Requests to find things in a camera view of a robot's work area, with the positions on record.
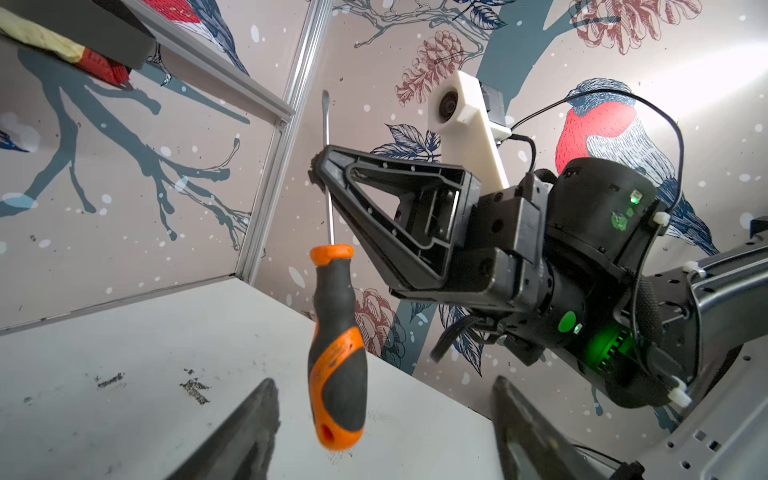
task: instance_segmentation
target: wall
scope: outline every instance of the wall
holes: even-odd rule
[[[307,5],[222,0],[177,25],[282,96]],[[234,271],[269,121],[157,63],[128,91],[5,40],[0,58],[0,328]]]
[[[493,13],[484,8],[501,3]],[[313,315],[315,286],[308,252],[326,242],[323,195],[306,176],[322,148],[323,89],[333,99],[332,143],[439,161],[424,110],[432,86],[455,68],[501,88],[510,101],[508,121],[593,78],[606,80],[581,88],[630,88],[676,118],[686,141],[686,201],[671,229],[677,237],[656,241],[645,273],[733,248],[747,239],[751,217],[768,214],[762,185],[768,173],[765,2],[347,0],[337,2],[334,14],[314,100],[303,117],[303,141],[295,148],[257,279],[262,291],[307,316]],[[565,104],[521,127],[535,136],[538,166],[559,170],[568,152],[588,146],[614,160],[630,150],[636,167],[669,194],[677,167],[669,127],[646,108],[610,100],[590,100],[615,109],[607,122],[593,122],[589,108]],[[528,147],[507,142],[500,151],[516,184],[529,166]],[[488,415],[491,384],[506,375],[565,435],[622,459],[635,458],[680,421],[671,407],[618,408],[550,352],[524,367],[501,346],[462,337],[451,355],[431,362],[429,351],[460,312],[392,298],[356,238],[336,225],[337,241],[356,247],[357,319],[369,351],[438,391]]]

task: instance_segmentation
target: screwdriver handle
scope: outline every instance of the screwdriver handle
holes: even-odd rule
[[[310,402],[317,438],[329,450],[352,448],[362,437],[368,397],[366,346],[355,323],[350,245],[315,247],[317,323],[310,347]]]

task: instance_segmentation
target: green circle sticker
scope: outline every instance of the green circle sticker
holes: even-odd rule
[[[575,326],[576,326],[576,314],[569,310],[565,313],[565,315],[563,315],[563,318],[560,319],[560,325],[558,325],[558,330],[560,330],[563,333],[566,333],[573,330]]]

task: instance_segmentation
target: black scuff mark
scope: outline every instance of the black scuff mark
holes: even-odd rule
[[[98,388],[103,389],[105,386],[112,385],[115,382],[120,382],[123,379],[124,373],[118,373],[117,375],[113,376],[109,380],[105,380],[98,384]]]
[[[201,405],[210,403],[210,400],[205,398],[203,394],[200,393],[200,390],[208,390],[210,388],[209,386],[205,386],[200,382],[195,382],[194,380],[187,380],[187,383],[180,383],[179,386],[186,390],[190,397],[197,400],[197,403],[200,403]]]

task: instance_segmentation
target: bird illustration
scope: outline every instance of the bird illustration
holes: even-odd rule
[[[0,148],[4,150],[16,150],[16,151],[23,151],[25,153],[29,153],[29,150],[25,150],[19,147],[17,144],[13,143],[13,141],[11,140],[11,136],[6,134],[2,130],[0,130]]]
[[[591,78],[582,81],[568,96],[602,88],[632,92],[623,82]],[[568,112],[555,151],[558,173],[574,158],[604,158],[645,175],[656,185],[658,197],[667,205],[672,204],[677,195],[674,167],[646,134],[634,110],[633,98],[597,93],[575,98],[568,103],[573,108]],[[712,244],[709,227],[696,215],[684,195],[672,213],[667,235],[696,245],[707,255],[720,252]]]
[[[175,25],[212,41],[240,71],[248,74],[243,62],[237,57],[232,32],[221,17],[216,0],[144,0],[144,2]]]

